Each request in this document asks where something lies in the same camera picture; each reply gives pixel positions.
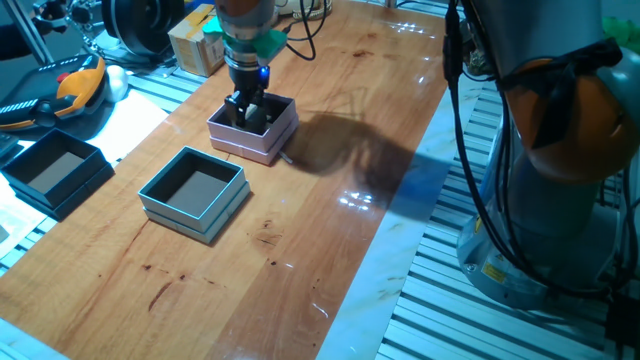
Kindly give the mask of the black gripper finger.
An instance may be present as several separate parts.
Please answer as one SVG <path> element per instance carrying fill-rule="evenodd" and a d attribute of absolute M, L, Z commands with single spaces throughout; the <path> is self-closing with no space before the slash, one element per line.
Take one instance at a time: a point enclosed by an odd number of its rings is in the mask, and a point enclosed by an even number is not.
<path fill-rule="evenodd" d="M 247 130 L 255 134 L 263 134 L 266 122 L 267 112 L 264 106 L 264 99 L 261 98 L 247 107 Z"/>
<path fill-rule="evenodd" d="M 246 124 L 246 102 L 240 90 L 225 98 L 225 112 L 232 125 L 244 128 Z"/>

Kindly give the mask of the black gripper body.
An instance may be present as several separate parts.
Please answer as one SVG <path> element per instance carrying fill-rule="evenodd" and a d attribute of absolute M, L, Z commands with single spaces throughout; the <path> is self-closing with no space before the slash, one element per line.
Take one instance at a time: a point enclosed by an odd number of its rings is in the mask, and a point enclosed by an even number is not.
<path fill-rule="evenodd" d="M 259 66 L 252 70 L 230 68 L 229 74 L 234 83 L 233 93 L 238 93 L 246 100 L 261 100 L 269 87 L 269 66 Z"/>

